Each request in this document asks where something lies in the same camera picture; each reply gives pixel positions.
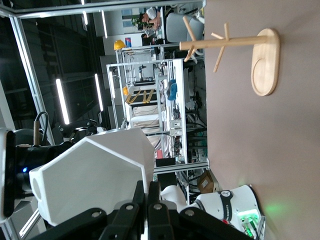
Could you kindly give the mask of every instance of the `yellow hard hat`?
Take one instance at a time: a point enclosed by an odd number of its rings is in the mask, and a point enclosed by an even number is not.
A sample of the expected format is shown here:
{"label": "yellow hard hat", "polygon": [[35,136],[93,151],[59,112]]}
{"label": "yellow hard hat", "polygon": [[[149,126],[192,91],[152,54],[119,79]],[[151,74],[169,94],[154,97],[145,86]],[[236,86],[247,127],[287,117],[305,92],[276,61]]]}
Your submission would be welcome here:
{"label": "yellow hard hat", "polygon": [[123,92],[123,95],[128,96],[129,95],[128,87],[125,86],[124,88],[122,88],[122,92]]}
{"label": "yellow hard hat", "polygon": [[126,47],[125,43],[121,40],[115,41],[113,46],[114,46],[114,50],[119,50]]}

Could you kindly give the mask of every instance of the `wooden base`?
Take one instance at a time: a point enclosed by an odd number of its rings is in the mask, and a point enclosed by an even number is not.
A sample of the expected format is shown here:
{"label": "wooden base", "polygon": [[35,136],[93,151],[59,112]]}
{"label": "wooden base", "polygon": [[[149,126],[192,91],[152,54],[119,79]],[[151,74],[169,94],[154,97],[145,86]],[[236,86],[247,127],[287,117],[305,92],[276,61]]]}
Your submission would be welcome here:
{"label": "wooden base", "polygon": [[266,96],[274,91],[278,81],[280,39],[270,28],[263,29],[258,36],[267,36],[267,39],[253,47],[251,84],[257,95]]}

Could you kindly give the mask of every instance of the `cardboard box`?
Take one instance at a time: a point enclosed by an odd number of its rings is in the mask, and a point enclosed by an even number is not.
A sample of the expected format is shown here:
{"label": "cardboard box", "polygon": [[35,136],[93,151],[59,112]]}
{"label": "cardboard box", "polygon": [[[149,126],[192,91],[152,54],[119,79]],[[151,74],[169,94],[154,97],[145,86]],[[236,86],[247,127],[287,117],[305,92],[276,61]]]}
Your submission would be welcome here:
{"label": "cardboard box", "polygon": [[197,186],[202,194],[213,193],[215,183],[212,179],[210,171],[206,170],[197,180]]}

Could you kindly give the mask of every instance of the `white hexagonal object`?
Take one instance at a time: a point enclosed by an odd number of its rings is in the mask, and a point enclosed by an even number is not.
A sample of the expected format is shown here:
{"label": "white hexagonal object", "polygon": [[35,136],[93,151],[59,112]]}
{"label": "white hexagonal object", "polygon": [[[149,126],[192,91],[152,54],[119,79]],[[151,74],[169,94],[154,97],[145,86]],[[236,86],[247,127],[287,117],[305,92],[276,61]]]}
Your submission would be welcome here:
{"label": "white hexagonal object", "polygon": [[56,226],[90,208],[111,213],[132,199],[137,181],[148,192],[155,149],[140,128],[83,138],[51,162],[30,171],[41,216]]}

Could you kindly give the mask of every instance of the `wooden coat rack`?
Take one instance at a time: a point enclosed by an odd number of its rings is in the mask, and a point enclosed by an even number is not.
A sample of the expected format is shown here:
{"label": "wooden coat rack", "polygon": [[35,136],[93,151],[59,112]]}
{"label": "wooden coat rack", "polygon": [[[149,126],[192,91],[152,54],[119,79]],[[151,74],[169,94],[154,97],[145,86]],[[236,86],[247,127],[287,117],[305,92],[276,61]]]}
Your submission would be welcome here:
{"label": "wooden coat rack", "polygon": [[254,92],[259,96],[270,95],[278,81],[279,58],[280,58],[280,38],[276,30],[265,28],[257,36],[229,37],[229,24],[224,24],[225,37],[211,33],[217,39],[197,40],[193,33],[188,18],[183,17],[184,24],[192,41],[180,42],[180,50],[189,50],[184,61],[198,49],[221,47],[213,72],[217,72],[221,58],[226,47],[254,45],[251,63],[251,84]]}

